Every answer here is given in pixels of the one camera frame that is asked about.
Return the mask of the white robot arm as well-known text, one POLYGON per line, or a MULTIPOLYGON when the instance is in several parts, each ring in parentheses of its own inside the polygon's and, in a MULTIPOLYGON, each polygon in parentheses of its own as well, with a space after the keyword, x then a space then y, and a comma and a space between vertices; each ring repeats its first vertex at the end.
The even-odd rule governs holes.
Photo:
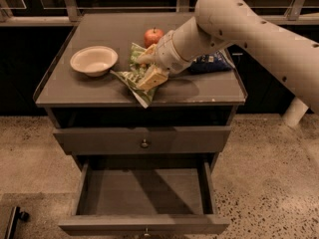
POLYGON ((294 94, 287 121, 299 121, 306 110, 319 114, 318 43, 272 24, 243 0, 197 0, 194 15, 160 38, 156 48, 137 58, 178 74, 201 56, 234 44, 294 94))

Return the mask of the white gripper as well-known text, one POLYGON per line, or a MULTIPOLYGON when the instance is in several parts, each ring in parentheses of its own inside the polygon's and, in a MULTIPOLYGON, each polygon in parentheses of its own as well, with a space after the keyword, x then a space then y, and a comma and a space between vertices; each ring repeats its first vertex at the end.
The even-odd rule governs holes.
POLYGON ((159 39, 157 44, 150 45, 136 58, 138 64, 151 64, 156 61, 159 65, 159 67, 151 65, 147 69, 144 77, 137 83, 140 90, 148 91, 157 87, 168 79, 168 73, 177 75, 189 67, 190 62, 179 55, 172 37, 173 30, 170 30, 159 39))

